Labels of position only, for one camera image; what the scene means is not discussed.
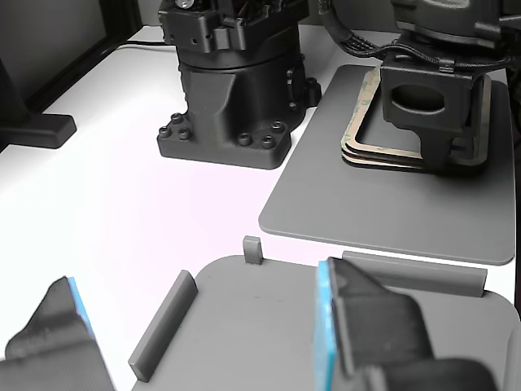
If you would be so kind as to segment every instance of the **blue gripper pad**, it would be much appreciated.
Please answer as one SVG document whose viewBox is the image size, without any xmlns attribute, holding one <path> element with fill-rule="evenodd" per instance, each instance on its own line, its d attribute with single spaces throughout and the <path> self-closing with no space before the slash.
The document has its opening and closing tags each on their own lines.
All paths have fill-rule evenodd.
<svg viewBox="0 0 521 391">
<path fill-rule="evenodd" d="M 333 292 L 327 261 L 318 263 L 316 284 L 313 333 L 315 391 L 331 391 L 337 348 L 331 308 Z"/>
<path fill-rule="evenodd" d="M 74 277 L 68 277 L 67 281 L 69 287 L 71 288 L 72 299 L 74 300 L 74 305 L 76 306 L 76 312 L 78 315 L 81 316 L 81 319 L 87 327 L 87 331 L 89 332 L 91 338 L 94 338 L 94 331 L 92 330 L 89 315 L 87 315 L 87 311 L 85 309 L 85 306 L 83 305 L 83 300 L 81 299 L 80 292 L 78 291 L 76 280 L 74 279 Z"/>
</svg>

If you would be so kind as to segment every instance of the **white tabletop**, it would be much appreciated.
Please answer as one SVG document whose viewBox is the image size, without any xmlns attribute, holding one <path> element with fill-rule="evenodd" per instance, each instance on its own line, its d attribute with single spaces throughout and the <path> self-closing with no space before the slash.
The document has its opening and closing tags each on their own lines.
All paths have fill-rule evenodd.
<svg viewBox="0 0 521 391">
<path fill-rule="evenodd" d="M 323 89 L 341 64 L 378 63 L 344 54 L 322 27 L 301 32 L 307 73 Z M 379 44 L 392 37 L 370 35 Z M 153 27 L 134 37 L 161 38 Z M 240 254 L 245 235 L 261 237 L 267 258 L 306 265 L 354 250 L 261 231 L 257 218 L 284 165 L 265 171 L 161 157 L 158 129 L 185 108 L 172 48 L 121 48 L 47 111 L 76 120 L 62 148 L 0 153 L 0 345 L 53 281 L 74 276 L 114 383 L 126 391 L 135 381 L 127 360 L 180 270 L 197 275 Z M 292 133 L 294 146 L 312 115 Z M 464 266 L 488 268 L 485 287 L 514 302 L 514 262 Z"/>
</svg>

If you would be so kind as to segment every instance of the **gray plate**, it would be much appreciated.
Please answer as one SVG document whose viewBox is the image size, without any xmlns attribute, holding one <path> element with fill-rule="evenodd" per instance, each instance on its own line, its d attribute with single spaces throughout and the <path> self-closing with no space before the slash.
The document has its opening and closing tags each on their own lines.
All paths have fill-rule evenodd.
<svg viewBox="0 0 521 391">
<path fill-rule="evenodd" d="M 515 190 L 510 105 L 493 82 L 489 167 L 475 178 L 351 167 L 340 140 L 367 67 L 337 71 L 264 210 L 260 228 L 356 248 L 504 265 L 514 257 Z M 503 72 L 491 74 L 504 81 Z M 416 135 L 369 121 L 365 143 L 417 151 Z"/>
<path fill-rule="evenodd" d="M 243 256 L 206 266 L 150 382 L 138 381 L 133 390 L 313 391 L 315 270 L 270 260 L 248 265 Z M 479 360 L 499 389 L 506 378 L 503 390 L 517 390 L 521 345 L 510 335 L 519 317 L 507 300 L 490 292 L 461 297 L 396 290 L 420 304 L 436 357 Z M 182 294 L 169 300 L 181 301 Z"/>
</svg>

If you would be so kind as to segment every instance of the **screw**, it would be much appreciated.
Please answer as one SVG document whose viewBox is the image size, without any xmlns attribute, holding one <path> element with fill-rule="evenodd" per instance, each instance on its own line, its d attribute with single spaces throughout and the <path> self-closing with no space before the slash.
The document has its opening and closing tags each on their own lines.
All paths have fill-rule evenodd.
<svg viewBox="0 0 521 391">
<path fill-rule="evenodd" d="M 264 136 L 264 138 L 262 139 L 262 147 L 264 149 L 271 149 L 273 147 L 275 147 L 275 138 L 273 138 L 273 136 Z"/>
<path fill-rule="evenodd" d="M 249 133 L 242 133 L 239 135 L 239 145 L 247 147 L 252 143 L 252 135 Z"/>
<path fill-rule="evenodd" d="M 172 123 L 174 125 L 179 125 L 180 123 L 182 123 L 185 119 L 182 117 L 182 114 L 180 112 L 176 112 L 175 114 L 172 114 L 172 116 L 170 117 L 170 119 L 172 120 Z"/>
<path fill-rule="evenodd" d="M 182 128 L 177 132 L 180 140 L 187 140 L 191 137 L 192 132 L 188 128 Z"/>
<path fill-rule="evenodd" d="M 286 126 L 286 124 L 284 122 L 275 121 L 273 124 L 271 124 L 271 130 L 274 133 L 282 133 L 286 129 L 287 129 L 287 126 Z"/>
<path fill-rule="evenodd" d="M 172 134 L 172 131 L 167 128 L 166 126 L 162 127 L 160 129 L 160 137 L 161 138 L 167 138 L 167 137 L 170 137 L 170 134 Z"/>
</svg>

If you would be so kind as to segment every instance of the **gray tray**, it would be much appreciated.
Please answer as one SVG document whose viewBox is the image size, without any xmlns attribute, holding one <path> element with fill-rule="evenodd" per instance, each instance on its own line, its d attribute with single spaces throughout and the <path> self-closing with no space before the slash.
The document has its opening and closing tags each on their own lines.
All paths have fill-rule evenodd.
<svg viewBox="0 0 521 391">
<path fill-rule="evenodd" d="M 257 238 L 244 244 L 244 256 L 177 278 L 129 360 L 134 391 L 313 391 L 316 269 L 263 259 Z M 344 257 L 388 286 L 427 289 L 393 288 L 422 307 L 436 357 L 477 359 L 499 389 L 521 389 L 519 316 L 483 291 L 486 270 Z M 446 293 L 460 286 L 454 275 L 462 295 Z"/>
<path fill-rule="evenodd" d="M 477 178 L 351 167 L 340 140 L 367 67 L 339 68 L 259 217 L 290 236 L 401 254 L 504 265 L 514 257 L 514 157 L 508 91 L 493 82 L 489 167 Z M 503 72 L 492 79 L 505 79 Z M 365 141 L 418 151 L 416 135 L 374 110 Z"/>
</svg>

